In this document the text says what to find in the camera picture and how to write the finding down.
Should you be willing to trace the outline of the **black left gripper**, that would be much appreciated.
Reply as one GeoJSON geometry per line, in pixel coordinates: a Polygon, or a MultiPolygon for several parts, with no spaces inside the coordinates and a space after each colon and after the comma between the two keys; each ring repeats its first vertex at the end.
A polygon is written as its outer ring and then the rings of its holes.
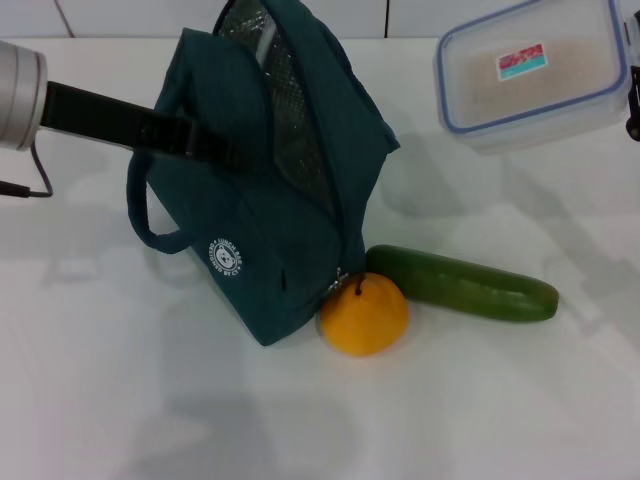
{"type": "Polygon", "coordinates": [[[203,125],[114,98],[50,81],[40,125],[126,147],[185,156],[234,172],[251,169],[234,143],[203,125]]]}

